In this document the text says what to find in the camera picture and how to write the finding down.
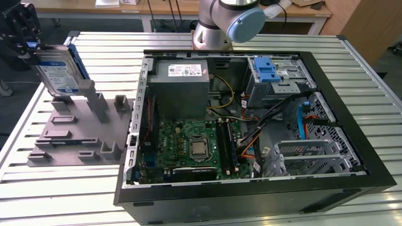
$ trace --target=green motherboard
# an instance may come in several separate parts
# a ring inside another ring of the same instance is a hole
[[[231,121],[229,124],[232,137],[237,139],[241,137],[240,124],[237,121]],[[156,156],[145,156],[144,159],[149,161],[149,158],[153,158],[154,169],[215,167],[217,168],[216,179],[248,178],[247,161],[237,164],[235,173],[227,174],[221,171],[216,139],[215,121],[161,121],[158,123],[158,150]],[[165,178],[160,173],[153,173],[146,178],[149,178],[148,182],[152,184],[165,182]]]

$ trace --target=open computer tower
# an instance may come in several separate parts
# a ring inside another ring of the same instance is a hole
[[[309,52],[145,51],[114,205],[141,225],[327,211],[395,181]]]

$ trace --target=floor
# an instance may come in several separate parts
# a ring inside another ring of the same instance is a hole
[[[86,19],[82,23],[78,19],[61,20],[61,26],[54,27],[49,19],[40,19],[41,41],[48,44],[61,44],[69,31],[88,32],[142,32],[140,21],[132,20],[98,20]],[[170,21],[156,22],[157,32],[172,32],[173,24]],[[189,22],[180,27],[180,32],[189,32]],[[389,50],[385,51],[381,58],[373,66],[376,72],[387,72],[384,82],[402,98],[402,56],[395,56]],[[0,78],[9,83],[13,90],[10,97],[0,97],[0,148],[6,141],[6,134],[12,132],[22,114],[24,108],[30,100],[40,82],[32,70],[16,72],[0,59]]]

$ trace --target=slotted aluminum table surface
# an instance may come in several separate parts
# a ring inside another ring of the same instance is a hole
[[[188,33],[81,32],[68,37],[80,52],[96,90],[105,98],[136,96],[144,49],[190,49]],[[233,43],[235,50],[312,52],[398,185],[325,213],[243,218],[192,225],[400,225],[402,104],[347,41],[335,36],[259,35]],[[112,205],[117,165],[38,167],[25,165],[53,107],[42,84],[0,152],[1,226],[132,226]]]

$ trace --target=ram slot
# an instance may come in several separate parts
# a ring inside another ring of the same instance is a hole
[[[217,144],[217,151],[219,151],[219,160],[220,160],[220,169],[221,173],[224,175],[229,175],[231,173],[231,162],[232,162],[232,156],[227,152],[227,136],[225,136],[225,126],[223,124],[224,122],[221,120],[216,120],[215,122],[215,128],[216,128],[216,144]]]
[[[235,146],[233,137],[232,137],[232,128],[231,128],[231,124],[228,121],[225,121],[225,128],[227,128],[227,132],[225,132],[227,151],[229,152],[229,155],[232,156],[231,168],[235,172],[237,172],[239,168],[237,168],[236,146]]]

